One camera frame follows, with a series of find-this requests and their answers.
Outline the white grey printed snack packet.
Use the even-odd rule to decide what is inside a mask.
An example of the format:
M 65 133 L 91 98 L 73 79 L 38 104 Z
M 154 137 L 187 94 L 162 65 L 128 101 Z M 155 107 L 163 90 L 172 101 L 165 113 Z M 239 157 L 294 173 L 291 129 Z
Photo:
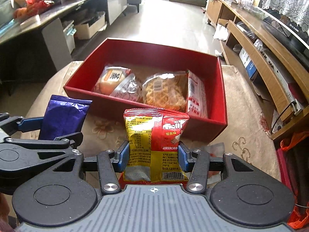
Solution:
M 110 96 L 133 102 L 142 102 L 143 94 L 141 81 L 136 78 L 134 73 L 131 73 L 120 82 Z

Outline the wooden TV cabinet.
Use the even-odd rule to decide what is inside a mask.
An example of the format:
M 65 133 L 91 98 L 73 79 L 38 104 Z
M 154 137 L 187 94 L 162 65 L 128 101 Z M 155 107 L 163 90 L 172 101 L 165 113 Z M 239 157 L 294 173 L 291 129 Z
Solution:
M 308 70 L 270 32 L 270 25 L 234 3 L 208 0 L 208 23 L 223 26 L 227 37 L 220 42 L 227 64 L 236 66 L 252 82 L 259 75 L 283 127 L 271 125 L 274 141 L 308 127 Z M 252 79 L 239 57 L 241 49 L 250 56 L 257 72 Z

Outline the red yellow Trolli candy bag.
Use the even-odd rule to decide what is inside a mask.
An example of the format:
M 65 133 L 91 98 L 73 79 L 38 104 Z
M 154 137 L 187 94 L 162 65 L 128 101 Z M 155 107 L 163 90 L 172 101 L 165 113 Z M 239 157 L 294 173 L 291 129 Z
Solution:
M 178 146 L 190 116 L 163 108 L 132 108 L 123 117 L 129 159 L 121 184 L 186 184 Z

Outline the red white snack packet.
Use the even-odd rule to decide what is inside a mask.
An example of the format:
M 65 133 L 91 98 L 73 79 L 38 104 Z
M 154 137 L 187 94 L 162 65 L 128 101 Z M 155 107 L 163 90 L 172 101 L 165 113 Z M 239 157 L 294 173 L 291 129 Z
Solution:
M 188 70 L 188 93 L 187 93 L 187 110 L 188 114 L 208 118 L 207 101 L 205 86 L 203 81 Z

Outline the red cardboard box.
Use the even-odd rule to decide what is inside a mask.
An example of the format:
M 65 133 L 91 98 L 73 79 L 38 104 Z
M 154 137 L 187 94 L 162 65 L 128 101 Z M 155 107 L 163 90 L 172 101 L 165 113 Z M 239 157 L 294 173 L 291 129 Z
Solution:
M 108 38 L 64 88 L 103 118 L 123 120 L 131 108 L 186 114 L 182 135 L 194 141 L 211 142 L 227 127 L 220 60 L 193 50 Z

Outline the orange bread snack packet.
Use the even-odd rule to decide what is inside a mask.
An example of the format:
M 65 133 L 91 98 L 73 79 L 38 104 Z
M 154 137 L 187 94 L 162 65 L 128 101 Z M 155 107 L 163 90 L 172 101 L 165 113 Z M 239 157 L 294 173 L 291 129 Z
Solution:
M 107 65 L 103 69 L 92 91 L 111 95 L 116 87 L 131 73 L 130 68 Z

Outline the dark marble coffee table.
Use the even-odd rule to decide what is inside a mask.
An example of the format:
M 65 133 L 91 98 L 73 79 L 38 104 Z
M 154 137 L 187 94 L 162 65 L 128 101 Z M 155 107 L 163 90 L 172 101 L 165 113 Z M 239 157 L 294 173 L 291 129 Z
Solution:
M 112 22 L 127 7 L 127 0 L 67 2 L 38 15 L 40 20 L 25 28 L 12 19 L 1 27 L 1 82 L 46 82 L 70 63 L 61 19 L 84 5 L 105 11 Z

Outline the clear bag yellow crispy snack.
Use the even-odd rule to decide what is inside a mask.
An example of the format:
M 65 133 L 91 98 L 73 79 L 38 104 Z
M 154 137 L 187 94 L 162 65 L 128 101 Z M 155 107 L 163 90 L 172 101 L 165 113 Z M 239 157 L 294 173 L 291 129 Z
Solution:
M 147 105 L 186 112 L 188 74 L 185 71 L 156 73 L 146 78 L 142 93 Z

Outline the cardboard box under table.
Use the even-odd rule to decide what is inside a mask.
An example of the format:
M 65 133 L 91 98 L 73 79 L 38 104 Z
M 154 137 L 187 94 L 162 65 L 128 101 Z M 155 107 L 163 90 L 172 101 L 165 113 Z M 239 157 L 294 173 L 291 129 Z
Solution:
M 105 12 L 97 12 L 92 17 L 85 18 L 75 25 L 76 37 L 79 40 L 89 40 L 106 26 Z

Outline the blue foil snack bag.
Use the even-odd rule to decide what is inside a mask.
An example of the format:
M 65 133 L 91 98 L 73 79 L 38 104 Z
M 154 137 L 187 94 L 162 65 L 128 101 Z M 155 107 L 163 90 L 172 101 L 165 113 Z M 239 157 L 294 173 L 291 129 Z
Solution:
M 39 140 L 54 140 L 82 130 L 91 100 L 52 95 L 43 117 Z

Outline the white blue box on shelf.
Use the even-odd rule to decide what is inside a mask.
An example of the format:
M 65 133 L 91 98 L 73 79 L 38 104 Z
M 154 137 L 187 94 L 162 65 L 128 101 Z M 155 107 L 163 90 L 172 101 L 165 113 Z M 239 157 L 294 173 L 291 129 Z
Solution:
M 248 73 L 249 78 L 252 79 L 257 72 L 257 68 L 244 48 L 241 49 L 239 57 L 244 65 L 244 68 L 246 69 L 246 72 Z

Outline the orange plastic bag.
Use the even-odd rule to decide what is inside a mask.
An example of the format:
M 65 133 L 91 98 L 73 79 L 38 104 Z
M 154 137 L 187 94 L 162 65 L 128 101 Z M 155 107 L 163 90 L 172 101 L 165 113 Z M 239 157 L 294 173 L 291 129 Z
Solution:
M 293 229 L 303 229 L 308 227 L 308 131 L 285 138 L 278 151 L 283 156 L 282 182 L 292 190 L 295 199 L 288 224 Z

